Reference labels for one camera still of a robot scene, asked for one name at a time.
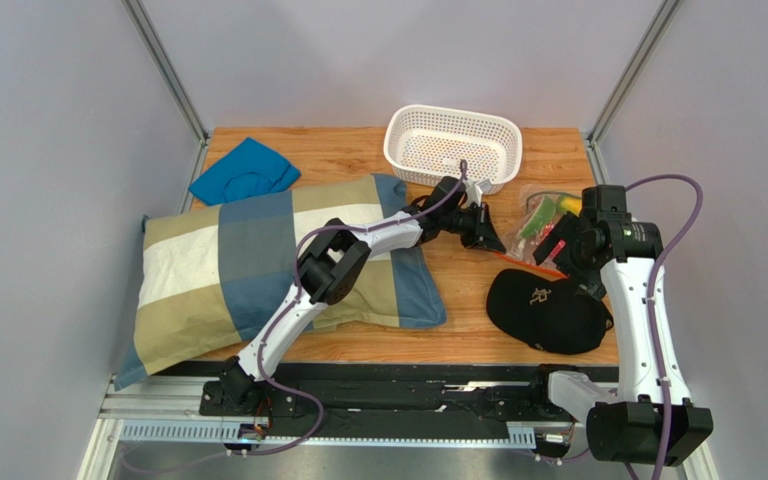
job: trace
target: white wall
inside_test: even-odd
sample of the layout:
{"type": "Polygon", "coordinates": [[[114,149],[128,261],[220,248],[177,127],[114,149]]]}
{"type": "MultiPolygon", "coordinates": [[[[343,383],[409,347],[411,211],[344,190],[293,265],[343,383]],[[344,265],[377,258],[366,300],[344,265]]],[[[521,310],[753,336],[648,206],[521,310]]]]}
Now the white wall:
{"type": "MultiPolygon", "coordinates": [[[[685,2],[602,147],[612,182],[680,172],[703,214],[667,264],[668,313],[721,478],[768,479],[768,2],[685,2]]],[[[673,234],[682,184],[631,194],[673,234]]]]}
{"type": "Polygon", "coordinates": [[[591,128],[659,0],[145,0],[209,128],[386,125],[410,103],[591,128]]]}
{"type": "Polygon", "coordinates": [[[120,2],[0,1],[0,479],[71,479],[195,143],[120,2]]]}

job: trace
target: green object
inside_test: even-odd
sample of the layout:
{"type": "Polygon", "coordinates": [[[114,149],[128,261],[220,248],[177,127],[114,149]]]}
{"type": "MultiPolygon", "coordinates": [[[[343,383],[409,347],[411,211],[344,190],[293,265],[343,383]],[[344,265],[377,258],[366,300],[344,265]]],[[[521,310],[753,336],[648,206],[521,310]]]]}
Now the green object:
{"type": "Polygon", "coordinates": [[[550,197],[543,195],[541,197],[541,203],[538,207],[532,211],[529,218],[526,219],[526,223],[523,224],[523,228],[520,229],[520,233],[517,234],[520,238],[529,238],[541,233],[544,227],[548,223],[553,221],[553,217],[556,215],[556,202],[550,197]]]}

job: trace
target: cap logo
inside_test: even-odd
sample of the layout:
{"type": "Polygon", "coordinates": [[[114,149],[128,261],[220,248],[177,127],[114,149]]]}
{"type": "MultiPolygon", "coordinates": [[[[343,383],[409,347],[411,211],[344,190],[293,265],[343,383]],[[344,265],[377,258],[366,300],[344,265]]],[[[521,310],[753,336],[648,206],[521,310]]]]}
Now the cap logo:
{"type": "Polygon", "coordinates": [[[546,288],[536,288],[535,293],[532,294],[532,300],[529,300],[529,305],[532,305],[535,302],[546,302],[551,293],[553,293],[552,290],[546,288]]]}

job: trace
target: plastic bag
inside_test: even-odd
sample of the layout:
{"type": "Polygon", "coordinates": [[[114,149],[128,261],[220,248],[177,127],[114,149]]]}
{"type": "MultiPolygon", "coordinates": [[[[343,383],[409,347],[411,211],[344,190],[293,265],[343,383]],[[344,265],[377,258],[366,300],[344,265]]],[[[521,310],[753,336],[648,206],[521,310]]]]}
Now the plastic bag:
{"type": "Polygon", "coordinates": [[[552,259],[564,247],[564,242],[559,243],[540,266],[535,264],[532,252],[565,212],[579,215],[582,209],[581,194],[582,187],[573,185],[531,184],[524,187],[520,191],[520,211],[523,217],[502,236],[506,255],[528,266],[557,273],[558,269],[552,259]]]}

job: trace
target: metal floor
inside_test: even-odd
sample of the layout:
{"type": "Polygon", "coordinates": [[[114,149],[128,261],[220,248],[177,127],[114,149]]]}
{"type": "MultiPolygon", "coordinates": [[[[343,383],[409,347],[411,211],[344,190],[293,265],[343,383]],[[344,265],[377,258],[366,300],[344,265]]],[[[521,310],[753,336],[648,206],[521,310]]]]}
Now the metal floor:
{"type": "MultiPolygon", "coordinates": [[[[575,445],[572,451],[578,452],[582,448],[583,445],[575,445]]],[[[122,444],[120,451],[129,451],[127,461],[131,465],[161,469],[220,452],[221,447],[212,444],[143,442],[138,445],[122,444]]],[[[642,470],[639,476],[650,478],[649,472],[649,468],[642,470]]],[[[301,446],[267,457],[220,458],[188,470],[153,477],[145,477],[126,470],[116,461],[109,476],[110,480],[144,478],[168,480],[627,480],[630,477],[621,464],[587,459],[555,467],[543,462],[535,462],[531,456],[512,450],[342,446],[301,446]]],[[[662,478],[681,480],[684,476],[675,469],[666,468],[662,478]]]]}

